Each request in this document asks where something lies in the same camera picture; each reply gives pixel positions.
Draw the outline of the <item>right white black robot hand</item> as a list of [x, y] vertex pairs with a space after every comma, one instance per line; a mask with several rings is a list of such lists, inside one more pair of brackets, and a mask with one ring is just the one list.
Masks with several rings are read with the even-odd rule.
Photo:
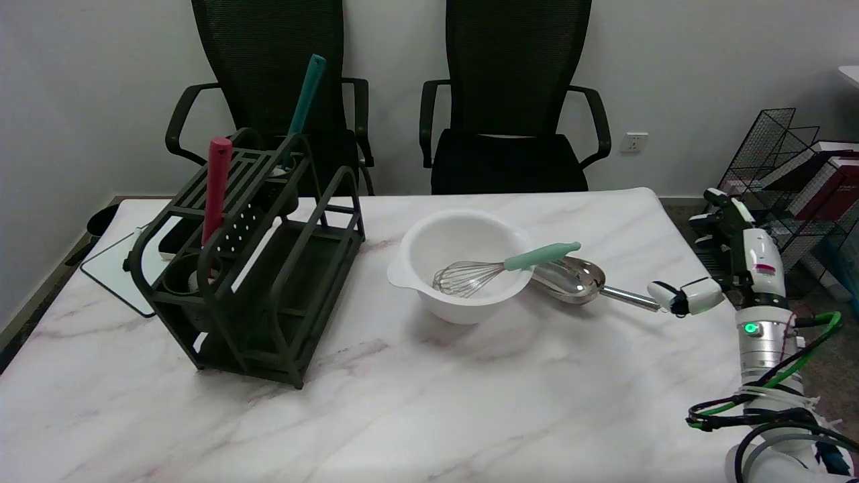
[[696, 254], [715, 262], [717, 274], [678, 288], [653, 281], [648, 294], [678, 317], [715, 308], [731, 292], [742, 297], [744, 307], [785, 308], [785, 267], [770, 234], [738, 198], [718, 189], [707, 189], [703, 198], [711, 210], [690, 217], [689, 225], [697, 234]]

